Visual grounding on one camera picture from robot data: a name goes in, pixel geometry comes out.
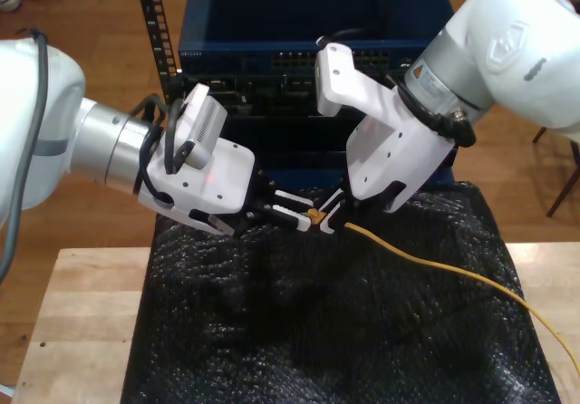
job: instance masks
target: wooden table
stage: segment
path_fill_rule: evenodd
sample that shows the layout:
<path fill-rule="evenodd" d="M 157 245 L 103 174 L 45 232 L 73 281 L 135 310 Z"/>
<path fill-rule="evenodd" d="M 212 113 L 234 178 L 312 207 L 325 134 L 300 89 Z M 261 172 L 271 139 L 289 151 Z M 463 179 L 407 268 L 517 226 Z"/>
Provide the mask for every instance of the wooden table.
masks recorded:
<path fill-rule="evenodd" d="M 580 243 L 512 244 L 524 293 L 580 355 Z M 38 315 L 13 403 L 118 403 L 148 248 L 62 250 Z M 580 379 L 534 321 L 564 403 Z"/>

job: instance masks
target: black foam pad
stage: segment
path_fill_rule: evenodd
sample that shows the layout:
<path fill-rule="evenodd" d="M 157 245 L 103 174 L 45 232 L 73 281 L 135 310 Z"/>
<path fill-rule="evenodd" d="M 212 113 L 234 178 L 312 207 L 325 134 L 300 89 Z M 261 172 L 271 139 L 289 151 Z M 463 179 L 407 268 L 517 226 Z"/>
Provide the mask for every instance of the black foam pad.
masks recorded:
<path fill-rule="evenodd" d="M 521 294 L 479 190 L 361 222 Z M 122 403 L 559 402 L 528 312 L 343 229 L 241 239 L 159 217 Z"/>

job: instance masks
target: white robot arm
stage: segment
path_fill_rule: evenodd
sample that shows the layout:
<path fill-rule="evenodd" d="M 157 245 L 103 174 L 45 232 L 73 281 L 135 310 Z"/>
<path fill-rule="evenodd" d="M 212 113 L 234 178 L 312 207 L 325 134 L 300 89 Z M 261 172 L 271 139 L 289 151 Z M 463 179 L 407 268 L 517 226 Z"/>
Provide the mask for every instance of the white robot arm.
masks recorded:
<path fill-rule="evenodd" d="M 45 200 L 70 171 L 214 234 L 264 221 L 332 233 L 352 214 L 399 208 L 456 144 L 475 142 L 471 125 L 494 101 L 580 140 L 579 42 L 580 18 L 567 0 L 468 0 L 392 88 L 355 70 L 346 45 L 327 44 L 316 61 L 318 110 L 334 116 L 346 105 L 366 117 L 346 145 L 348 175 L 310 214 L 311 200 L 276 190 L 251 150 L 219 137 L 227 114 L 207 87 L 171 107 L 150 96 L 127 114 L 84 99 L 80 67 L 49 48 L 22 205 Z M 32 39 L 0 42 L 0 63 L 11 71 L 0 73 L 0 225 L 38 100 L 38 59 Z"/>
<path fill-rule="evenodd" d="M 466 121 L 494 101 L 580 141 L 580 17 L 568 0 L 468 0 L 393 89 L 356 71 L 338 43 L 316 68 L 321 114 L 367 114 L 346 144 L 351 202 L 373 197 L 395 211 L 456 143 L 474 143 Z M 321 208 L 324 231 L 344 223 L 333 214 L 349 205 L 346 188 L 345 201 Z"/>

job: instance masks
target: black cable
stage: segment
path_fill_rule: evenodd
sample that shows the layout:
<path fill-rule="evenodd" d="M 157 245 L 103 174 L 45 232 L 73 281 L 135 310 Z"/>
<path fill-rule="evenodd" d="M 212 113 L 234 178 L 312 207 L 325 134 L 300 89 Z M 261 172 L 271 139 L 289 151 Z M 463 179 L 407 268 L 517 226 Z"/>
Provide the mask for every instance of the black cable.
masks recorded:
<path fill-rule="evenodd" d="M 178 127 L 178 119 L 183 113 L 184 108 L 187 106 L 184 105 L 182 108 L 182 104 L 182 99 L 176 99 L 171 104 L 171 107 L 169 107 L 169 118 L 167 122 L 167 130 L 165 132 L 165 156 L 163 158 L 165 173 L 168 175 L 174 175 L 177 173 L 173 161 L 175 154 L 175 131 Z"/>
<path fill-rule="evenodd" d="M 0 284 L 6 278 L 10 270 L 10 265 L 12 265 L 15 258 L 26 178 L 28 177 L 28 169 L 33 158 L 38 134 L 43 124 L 46 99 L 48 97 L 48 41 L 44 33 L 40 31 L 31 30 L 30 34 L 36 41 L 36 44 L 38 44 L 38 89 L 36 91 L 36 104 L 34 105 L 33 117 L 30 121 L 28 135 L 24 143 L 18 168 L 16 169 L 16 176 L 14 177 L 12 198 L 10 200 L 7 218 L 5 245 L 0 262 Z"/>

